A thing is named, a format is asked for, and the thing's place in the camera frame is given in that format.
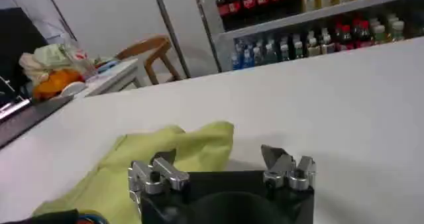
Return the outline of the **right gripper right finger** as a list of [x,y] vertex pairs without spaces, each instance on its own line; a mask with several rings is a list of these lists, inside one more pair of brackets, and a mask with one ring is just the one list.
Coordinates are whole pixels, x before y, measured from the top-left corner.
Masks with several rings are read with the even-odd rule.
[[282,148],[263,144],[260,149],[267,167],[263,173],[267,188],[290,188],[295,191],[315,189],[316,163],[312,157],[302,156],[297,163]]

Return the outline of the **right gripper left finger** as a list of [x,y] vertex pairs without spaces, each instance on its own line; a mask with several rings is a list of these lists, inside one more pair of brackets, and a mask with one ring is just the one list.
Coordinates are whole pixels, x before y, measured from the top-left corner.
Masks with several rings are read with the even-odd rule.
[[174,165],[176,149],[157,152],[148,163],[134,160],[128,168],[130,193],[145,192],[160,194],[165,183],[172,190],[182,191],[189,183],[189,174],[178,170]]

